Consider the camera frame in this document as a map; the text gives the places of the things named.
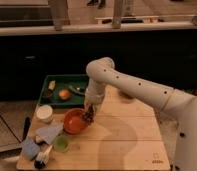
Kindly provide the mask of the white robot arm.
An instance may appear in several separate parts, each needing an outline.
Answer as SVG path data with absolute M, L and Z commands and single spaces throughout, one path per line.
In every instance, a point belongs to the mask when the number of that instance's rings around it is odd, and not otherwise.
M 103 103 L 105 87 L 111 85 L 160 112 L 172 115 L 179 123 L 172 171 L 197 171 L 197 96 L 182 90 L 118 72 L 110 57 L 89 62 L 89 83 L 85 109 Z

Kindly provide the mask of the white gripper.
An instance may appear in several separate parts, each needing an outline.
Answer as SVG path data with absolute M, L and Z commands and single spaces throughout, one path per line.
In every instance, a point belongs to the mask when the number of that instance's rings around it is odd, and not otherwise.
M 97 111 L 98 106 L 103 102 L 105 97 L 105 89 L 87 88 L 85 92 L 84 108 L 86 111 L 90 107 Z

